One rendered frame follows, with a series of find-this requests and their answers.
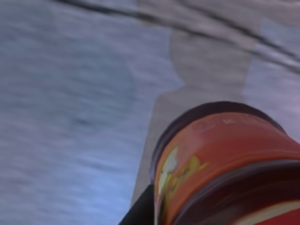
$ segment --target crack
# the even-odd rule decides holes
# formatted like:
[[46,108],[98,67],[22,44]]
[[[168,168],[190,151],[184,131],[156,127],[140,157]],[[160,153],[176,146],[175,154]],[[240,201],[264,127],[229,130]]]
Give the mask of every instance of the crack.
[[[86,3],[86,2],[83,2],[83,1],[80,1],[80,0],[52,0],[52,1],[56,1],[56,2],[63,3],[63,4],[71,5],[71,6],[74,6],[74,7],[86,9],[86,10],[89,10],[89,11],[102,13],[102,14],[105,14],[105,15],[116,15],[116,16],[119,15],[119,16],[135,18],[135,19],[146,21],[146,22],[154,23],[154,24],[159,25],[159,26],[165,26],[165,27],[168,27],[168,28],[180,30],[180,31],[183,31],[185,33],[188,33],[190,35],[194,35],[194,36],[197,36],[197,37],[200,37],[200,38],[214,40],[214,41],[226,44],[226,45],[230,45],[232,47],[236,47],[236,48],[238,48],[238,49],[240,49],[240,50],[242,50],[242,51],[244,51],[248,54],[257,56],[257,57],[259,57],[260,59],[262,59],[264,61],[268,61],[268,62],[277,64],[277,65],[280,65],[280,66],[284,67],[285,69],[300,75],[300,67],[296,67],[296,66],[287,64],[285,62],[276,60],[276,59],[274,59],[274,58],[272,58],[272,57],[270,57],[266,54],[262,54],[262,53],[260,53],[256,50],[249,50],[249,49],[247,49],[247,48],[245,48],[245,47],[243,47],[243,46],[241,46],[241,45],[239,45],[239,44],[237,44],[237,43],[235,43],[231,40],[228,40],[228,39],[225,39],[225,38],[222,38],[222,37],[218,37],[218,36],[214,36],[214,35],[211,35],[211,34],[208,34],[208,33],[205,33],[205,32],[201,32],[201,31],[198,31],[198,30],[193,30],[191,28],[188,28],[184,24],[180,24],[178,22],[170,21],[170,20],[162,18],[162,17],[158,17],[158,16],[151,15],[151,14],[144,13],[144,12],[137,12],[137,11],[125,10],[125,9],[114,9],[114,8],[110,8],[110,7],[101,6],[99,4]],[[223,17],[221,17],[221,16],[219,16],[219,15],[217,15],[217,14],[211,12],[211,11],[206,10],[206,9],[199,8],[199,7],[194,7],[194,6],[191,6],[189,4],[185,4],[185,3],[182,2],[182,0],[176,0],[176,1],[178,1],[179,3],[183,4],[184,6],[190,8],[192,10],[196,10],[197,12],[199,12],[199,13],[201,13],[201,14],[209,17],[209,18],[212,18],[212,19],[224,24],[227,27],[230,27],[232,29],[237,30],[241,34],[244,34],[246,36],[249,36],[249,37],[252,37],[252,38],[256,39],[261,44],[263,44],[265,46],[268,46],[268,47],[272,48],[274,51],[279,52],[279,53],[281,53],[285,56],[288,56],[289,58],[292,58],[296,62],[300,62],[299,57],[297,55],[295,55],[294,53],[285,50],[283,47],[281,47],[281,46],[279,46],[275,43],[272,43],[271,41],[269,41],[265,37],[262,37],[260,35],[257,35],[255,33],[253,33],[252,31],[250,31],[247,28],[241,27],[240,25],[236,24],[233,21],[230,21],[226,18],[223,18]]]

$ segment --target floor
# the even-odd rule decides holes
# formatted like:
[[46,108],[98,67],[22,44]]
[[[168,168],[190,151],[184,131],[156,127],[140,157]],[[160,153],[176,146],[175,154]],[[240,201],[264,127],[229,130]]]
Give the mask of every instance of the floor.
[[0,224],[118,224],[159,135],[204,102],[258,107],[300,141],[297,1],[82,1],[159,19],[0,2]]

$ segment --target can lid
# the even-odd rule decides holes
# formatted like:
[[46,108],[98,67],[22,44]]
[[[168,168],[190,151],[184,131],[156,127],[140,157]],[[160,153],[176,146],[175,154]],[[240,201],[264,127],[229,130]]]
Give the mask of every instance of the can lid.
[[152,155],[151,167],[150,167],[150,179],[152,183],[154,183],[155,170],[158,161],[162,155],[162,152],[166,147],[166,145],[174,138],[174,136],[183,128],[185,128],[186,126],[194,122],[195,120],[207,117],[212,114],[217,114],[217,113],[243,113],[243,114],[253,115],[265,121],[268,121],[277,129],[279,129],[281,132],[285,133],[284,129],[270,116],[268,116],[267,114],[265,114],[264,112],[258,109],[255,109],[243,103],[220,101],[220,102],[212,102],[212,103],[205,103],[203,105],[199,105],[197,107],[188,110],[187,112],[179,116],[177,119],[175,119],[162,133],[161,137],[159,138],[156,144],[154,153]]

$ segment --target can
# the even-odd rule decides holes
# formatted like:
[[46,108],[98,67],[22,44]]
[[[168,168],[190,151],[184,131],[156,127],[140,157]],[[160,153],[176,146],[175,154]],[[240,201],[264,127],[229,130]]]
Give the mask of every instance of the can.
[[300,146],[245,104],[207,103],[177,118],[150,176],[156,225],[268,225],[287,215],[300,224]]

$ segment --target tomato soup can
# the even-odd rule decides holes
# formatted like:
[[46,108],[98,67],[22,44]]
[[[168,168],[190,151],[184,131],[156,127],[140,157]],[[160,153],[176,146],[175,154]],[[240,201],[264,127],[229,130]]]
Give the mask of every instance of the tomato soup can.
[[161,135],[150,175],[155,225],[300,225],[300,146],[248,105],[181,115]]

